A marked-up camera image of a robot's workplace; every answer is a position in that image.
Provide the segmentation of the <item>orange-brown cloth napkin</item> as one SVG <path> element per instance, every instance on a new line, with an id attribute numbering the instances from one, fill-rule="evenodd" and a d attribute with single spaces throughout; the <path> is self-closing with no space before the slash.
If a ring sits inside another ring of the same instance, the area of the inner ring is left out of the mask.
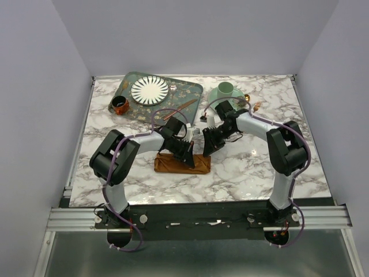
<path id="1" fill-rule="evenodd" d="M 211 157 L 200 154 L 194 155 L 194 168 L 176 160 L 173 154 L 157 154 L 154 162 L 154 171 L 171 174 L 207 174 L 211 171 Z"/>

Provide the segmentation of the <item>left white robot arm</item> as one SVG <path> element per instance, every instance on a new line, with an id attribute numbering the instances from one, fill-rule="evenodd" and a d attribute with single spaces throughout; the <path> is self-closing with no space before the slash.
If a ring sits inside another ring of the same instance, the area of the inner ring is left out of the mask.
<path id="1" fill-rule="evenodd" d="M 89 167 L 103 185 L 103 197 L 110 210 L 108 221 L 116 228 L 128 220 L 125 211 L 128 200 L 125 195 L 126 179 L 137 155 L 146 152 L 169 151 L 173 158 L 193 168 L 193 128 L 171 117 L 162 127 L 150 132 L 124 135 L 114 129 L 108 133 L 89 161 Z"/>

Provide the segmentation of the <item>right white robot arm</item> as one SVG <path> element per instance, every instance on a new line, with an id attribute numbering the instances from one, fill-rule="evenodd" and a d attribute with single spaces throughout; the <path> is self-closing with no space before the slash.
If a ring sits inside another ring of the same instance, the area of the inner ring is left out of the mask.
<path id="1" fill-rule="evenodd" d="M 266 221 L 278 226 L 286 220 L 284 210 L 292 206 L 293 187 L 299 174 L 311 163 L 311 151 L 295 121 L 278 123 L 255 115 L 250 109 L 235 110 L 227 98 L 220 98 L 215 111 L 223 122 L 215 126 L 214 116 L 204 109 L 200 120 L 207 123 L 203 156 L 210 156 L 225 146 L 235 133 L 247 133 L 267 142 L 269 160 L 275 170 L 272 207 L 265 212 Z"/>

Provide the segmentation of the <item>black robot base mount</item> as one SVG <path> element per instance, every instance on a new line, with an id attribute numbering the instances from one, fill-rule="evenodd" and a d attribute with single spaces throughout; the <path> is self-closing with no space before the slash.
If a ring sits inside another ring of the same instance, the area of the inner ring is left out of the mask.
<path id="1" fill-rule="evenodd" d="M 272 231 L 300 225 L 293 207 L 277 211 L 267 200 L 214 203 L 130 205 L 120 217 L 98 211 L 95 227 L 111 234 L 130 232 L 144 241 L 264 239 Z"/>

